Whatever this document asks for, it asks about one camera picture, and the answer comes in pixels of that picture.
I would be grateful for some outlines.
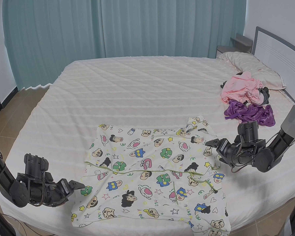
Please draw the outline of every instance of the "purple strap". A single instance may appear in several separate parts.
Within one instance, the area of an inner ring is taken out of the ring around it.
[[[248,107],[236,100],[229,101],[229,107],[225,110],[225,119],[239,119],[242,123],[248,121],[257,121],[259,125],[272,127],[275,125],[273,110],[271,105],[265,108],[258,104],[250,104]]]

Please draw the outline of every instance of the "cartoon pajama top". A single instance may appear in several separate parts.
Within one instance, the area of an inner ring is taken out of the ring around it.
[[[202,116],[176,130],[101,124],[97,136],[80,181],[86,188],[76,193],[73,226],[125,216],[184,221],[194,235],[229,234],[225,175],[218,154],[204,145],[216,135]]]

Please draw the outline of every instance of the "baseboard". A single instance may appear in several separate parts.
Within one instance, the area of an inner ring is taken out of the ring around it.
[[[5,108],[8,103],[10,102],[10,100],[16,95],[16,93],[18,92],[18,88],[16,87],[15,89],[12,90],[12,92],[6,97],[6,99],[1,103],[2,104],[2,108]]]

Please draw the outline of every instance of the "pillow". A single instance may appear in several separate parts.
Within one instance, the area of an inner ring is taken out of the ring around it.
[[[217,58],[223,59],[236,66],[240,72],[249,71],[252,78],[259,79],[264,87],[272,90],[286,88],[286,85],[280,75],[262,64],[260,60],[258,60],[251,53],[226,52],[218,55]]]

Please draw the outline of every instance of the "green cartoon character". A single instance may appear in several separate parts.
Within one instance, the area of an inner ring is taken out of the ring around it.
[[[91,187],[91,186],[88,185],[85,188],[81,189],[81,194],[83,196],[87,196],[88,194],[91,193],[92,189],[93,189],[93,187]]]
[[[170,183],[170,177],[169,175],[166,173],[166,174],[162,174],[162,175],[159,175],[157,178],[156,178],[157,182],[160,187],[164,187],[164,186],[167,186],[169,185]]]
[[[113,165],[113,170],[123,171],[127,165],[124,162],[115,162]]]
[[[170,158],[171,154],[173,154],[173,152],[170,150],[170,148],[164,148],[162,149],[162,152],[160,153],[162,158]]]

